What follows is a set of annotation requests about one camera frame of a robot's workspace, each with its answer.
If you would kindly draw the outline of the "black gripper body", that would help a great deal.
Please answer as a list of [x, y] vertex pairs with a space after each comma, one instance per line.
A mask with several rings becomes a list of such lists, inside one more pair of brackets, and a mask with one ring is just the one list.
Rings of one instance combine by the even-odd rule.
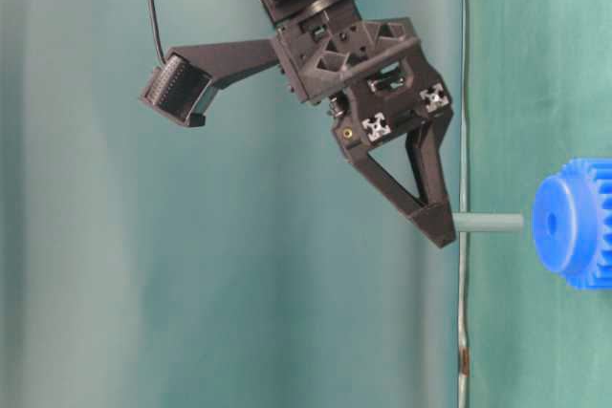
[[173, 54], [204, 71], [215, 96], [274, 66], [302, 102], [346, 96], [339, 114], [355, 123], [366, 144], [452, 114], [446, 85], [407, 18], [351, 21], [338, 30], [324, 23], [287, 28], [271, 39], [176, 47], [166, 59]]

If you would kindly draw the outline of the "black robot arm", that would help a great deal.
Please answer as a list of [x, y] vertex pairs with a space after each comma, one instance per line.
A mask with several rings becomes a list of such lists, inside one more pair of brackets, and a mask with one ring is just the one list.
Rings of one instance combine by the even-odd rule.
[[172, 49], [148, 101], [185, 127], [215, 93], [279, 66], [303, 102], [330, 102], [344, 157], [436, 246], [456, 237], [439, 149], [444, 80], [408, 18], [365, 20], [355, 0], [260, 0], [273, 38]]

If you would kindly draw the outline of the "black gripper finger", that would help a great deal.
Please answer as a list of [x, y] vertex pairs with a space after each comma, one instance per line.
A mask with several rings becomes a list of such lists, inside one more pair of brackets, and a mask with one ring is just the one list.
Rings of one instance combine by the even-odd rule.
[[336, 121], [332, 133], [348, 162], [435, 246], [442, 248], [456, 240], [449, 196], [445, 203], [423, 205], [419, 201], [419, 195], [414, 196], [408, 192], [370, 157], [369, 147], [361, 142], [357, 129], [350, 123], [344, 120]]
[[407, 134], [405, 149], [423, 205], [445, 203], [448, 192], [440, 157], [440, 146], [452, 119], [442, 114], [425, 121]]

